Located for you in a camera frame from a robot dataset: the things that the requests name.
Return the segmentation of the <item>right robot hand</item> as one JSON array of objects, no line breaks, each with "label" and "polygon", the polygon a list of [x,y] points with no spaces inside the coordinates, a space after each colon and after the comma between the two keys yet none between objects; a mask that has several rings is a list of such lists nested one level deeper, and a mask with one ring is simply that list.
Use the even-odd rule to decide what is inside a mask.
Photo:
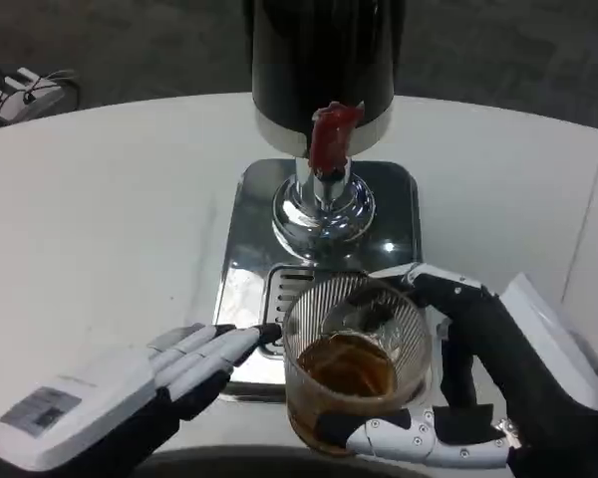
[{"label": "right robot hand", "polygon": [[322,413],[317,436],[347,451],[516,477],[598,477],[598,358],[524,275],[501,294],[426,263],[374,272],[448,318],[446,404],[414,415]]}]

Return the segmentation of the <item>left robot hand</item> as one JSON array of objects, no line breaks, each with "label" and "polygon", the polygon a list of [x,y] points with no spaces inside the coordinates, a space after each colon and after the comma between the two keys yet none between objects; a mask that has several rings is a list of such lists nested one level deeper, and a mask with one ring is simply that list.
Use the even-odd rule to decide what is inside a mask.
[{"label": "left robot hand", "polygon": [[277,324],[172,330],[56,375],[0,417],[0,477],[127,477],[281,337]]}]

